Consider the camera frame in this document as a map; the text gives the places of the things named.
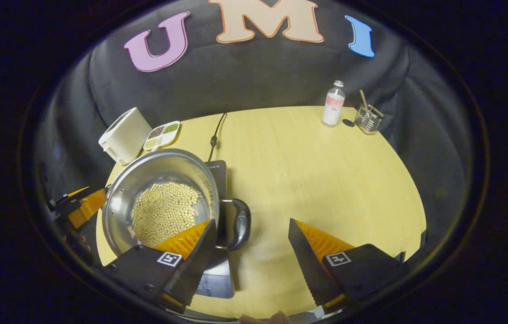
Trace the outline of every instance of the pink letter u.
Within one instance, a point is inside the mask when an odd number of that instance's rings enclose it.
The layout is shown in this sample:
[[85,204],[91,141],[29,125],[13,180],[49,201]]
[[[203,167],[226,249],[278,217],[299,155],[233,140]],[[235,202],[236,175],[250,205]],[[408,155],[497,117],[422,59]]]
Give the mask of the pink letter u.
[[124,48],[130,53],[132,63],[138,70],[142,72],[158,71],[172,65],[184,55],[188,47],[184,18],[188,15],[190,15],[190,12],[179,13],[158,25],[159,28],[166,29],[166,35],[170,42],[169,49],[160,55],[152,55],[149,52],[146,37],[148,37],[150,31],[143,31],[124,44]]

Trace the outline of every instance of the black cable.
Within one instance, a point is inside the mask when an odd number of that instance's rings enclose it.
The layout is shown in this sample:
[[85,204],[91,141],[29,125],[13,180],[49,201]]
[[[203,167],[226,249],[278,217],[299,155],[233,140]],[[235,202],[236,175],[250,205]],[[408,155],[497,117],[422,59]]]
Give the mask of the black cable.
[[218,126],[216,126],[216,131],[214,132],[214,136],[212,136],[212,138],[210,139],[210,145],[212,145],[212,149],[210,150],[210,157],[208,158],[208,162],[210,162],[210,160],[212,160],[212,154],[214,152],[214,148],[217,144],[217,130],[219,129],[220,127],[220,123],[221,123],[221,120],[224,119],[224,116],[226,115],[226,113],[223,113],[220,117],[220,121],[218,122]]

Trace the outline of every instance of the letter m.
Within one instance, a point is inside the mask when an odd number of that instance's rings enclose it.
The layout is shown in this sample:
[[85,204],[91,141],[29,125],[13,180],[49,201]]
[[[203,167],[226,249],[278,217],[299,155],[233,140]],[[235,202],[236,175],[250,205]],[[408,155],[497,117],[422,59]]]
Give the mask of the letter m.
[[279,0],[270,7],[261,0],[209,0],[218,4],[224,31],[216,39],[220,43],[234,43],[254,38],[254,31],[246,29],[245,18],[248,18],[266,37],[274,37],[284,20],[288,28],[284,36],[295,41],[324,41],[318,31],[314,2],[308,0]]

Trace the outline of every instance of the black pot handle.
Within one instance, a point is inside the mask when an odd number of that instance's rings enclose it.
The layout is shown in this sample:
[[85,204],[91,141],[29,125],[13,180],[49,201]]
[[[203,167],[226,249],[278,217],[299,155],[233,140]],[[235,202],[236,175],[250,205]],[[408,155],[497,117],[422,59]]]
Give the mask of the black pot handle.
[[228,251],[236,251],[243,248],[250,238],[250,228],[252,227],[252,214],[250,208],[240,199],[222,200],[223,203],[233,203],[236,207],[236,217],[234,219],[234,240],[228,245]]

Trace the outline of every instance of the spice tray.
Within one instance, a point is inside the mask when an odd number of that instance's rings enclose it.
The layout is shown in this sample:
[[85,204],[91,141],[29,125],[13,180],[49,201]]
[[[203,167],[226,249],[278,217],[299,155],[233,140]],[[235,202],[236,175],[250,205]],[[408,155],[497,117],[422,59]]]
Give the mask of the spice tray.
[[170,123],[152,129],[152,131],[149,132],[149,135],[144,142],[144,149],[153,151],[161,146],[165,146],[168,145],[169,143],[172,143],[176,138],[179,129],[180,129],[179,121],[172,121]]

